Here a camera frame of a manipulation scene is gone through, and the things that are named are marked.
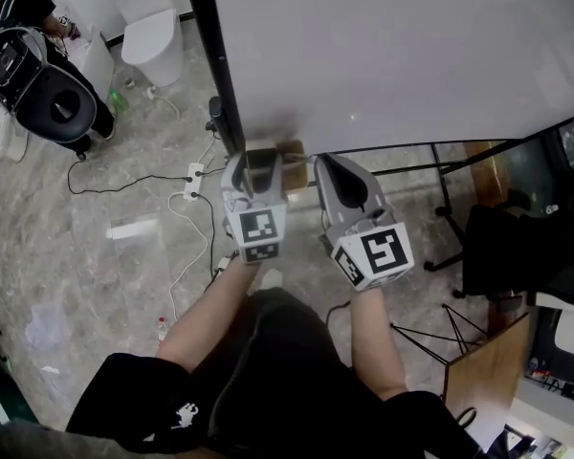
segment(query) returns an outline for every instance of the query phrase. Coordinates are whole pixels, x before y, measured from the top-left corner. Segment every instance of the toilet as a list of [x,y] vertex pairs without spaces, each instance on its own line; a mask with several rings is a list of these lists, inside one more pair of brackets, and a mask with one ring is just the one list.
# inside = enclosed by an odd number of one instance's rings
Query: toilet
[[28,131],[10,114],[0,118],[0,160],[4,157],[21,162],[28,147]]
[[127,22],[121,58],[157,87],[181,77],[183,35],[172,0],[115,0]]

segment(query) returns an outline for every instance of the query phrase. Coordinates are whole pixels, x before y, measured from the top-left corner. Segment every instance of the power strip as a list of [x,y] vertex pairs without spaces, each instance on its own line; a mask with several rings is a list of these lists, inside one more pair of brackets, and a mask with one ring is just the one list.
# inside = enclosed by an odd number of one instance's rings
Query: power strip
[[199,193],[202,184],[202,173],[204,166],[202,164],[189,164],[188,177],[191,179],[185,182],[185,190],[183,191],[183,199],[186,201],[197,201],[198,197],[191,197],[191,193]]

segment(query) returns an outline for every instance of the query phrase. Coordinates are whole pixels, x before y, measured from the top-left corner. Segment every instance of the gray tile floor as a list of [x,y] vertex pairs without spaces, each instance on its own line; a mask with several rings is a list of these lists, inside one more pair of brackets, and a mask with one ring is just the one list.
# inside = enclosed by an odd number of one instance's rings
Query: gray tile floor
[[[183,176],[209,144],[208,101],[214,86],[199,34],[193,22],[183,26],[186,63],[183,77],[160,93],[181,110],[144,94],[143,77],[119,59],[114,86],[129,101],[119,116],[113,141],[97,140],[88,162],[72,171],[73,189],[115,188],[155,173]],[[122,86],[134,75],[138,86]],[[443,145],[443,159],[464,156],[461,144]],[[210,167],[224,164],[219,143],[204,158]],[[369,168],[430,163],[425,146],[352,155]],[[75,160],[72,152],[31,137],[20,164],[0,162],[0,345],[9,355],[13,375],[41,423],[63,429],[78,398],[102,360],[112,352],[153,355],[157,348],[158,317],[172,320],[168,288],[181,270],[203,248],[189,223],[167,208],[170,193],[183,188],[180,181],[147,180],[120,193],[73,196],[66,172]],[[215,206],[220,225],[220,174],[203,182],[203,193]],[[440,260],[458,251],[448,226],[433,210],[442,195],[434,170],[385,176],[384,192],[396,218],[407,223],[417,266],[385,287],[391,318],[404,326],[450,334],[440,304],[451,303],[476,322],[485,319],[481,298],[455,301],[460,267],[425,273],[423,262]],[[465,221],[474,203],[469,169],[454,173],[450,190],[456,217]],[[172,207],[185,213],[210,236],[210,211],[202,201],[187,204],[175,198]],[[139,229],[136,236],[120,237],[123,229]],[[313,188],[290,195],[290,215],[284,256],[269,263],[285,273],[285,288],[310,304],[322,317],[349,298],[350,291],[326,258],[317,238],[320,210]],[[232,250],[219,230],[215,260]],[[173,290],[181,314],[209,282],[209,255],[205,254]],[[350,362],[350,321],[346,310],[332,316],[332,336],[346,363]],[[403,351],[411,388],[441,392],[444,369],[411,344],[397,337]],[[432,343],[447,357],[457,348]]]

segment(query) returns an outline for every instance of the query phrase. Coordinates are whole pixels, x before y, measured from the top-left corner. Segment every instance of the plastic bottle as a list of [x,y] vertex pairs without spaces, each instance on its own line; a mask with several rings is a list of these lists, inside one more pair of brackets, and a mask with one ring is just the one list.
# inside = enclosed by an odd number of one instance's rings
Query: plastic bottle
[[168,327],[166,326],[166,321],[161,317],[157,320],[157,341],[158,345],[161,345],[166,335],[168,334]]
[[125,97],[116,90],[111,89],[110,96],[111,100],[113,101],[113,105],[115,105],[117,110],[125,112],[129,108],[130,104],[127,103]]

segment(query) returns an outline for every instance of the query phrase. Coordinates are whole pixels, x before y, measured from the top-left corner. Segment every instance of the toilet lid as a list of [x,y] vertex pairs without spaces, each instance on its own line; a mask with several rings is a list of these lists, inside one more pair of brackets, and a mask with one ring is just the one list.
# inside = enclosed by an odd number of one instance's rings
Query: toilet lid
[[125,28],[121,57],[128,65],[141,65],[164,51],[172,37],[176,11],[161,11]]

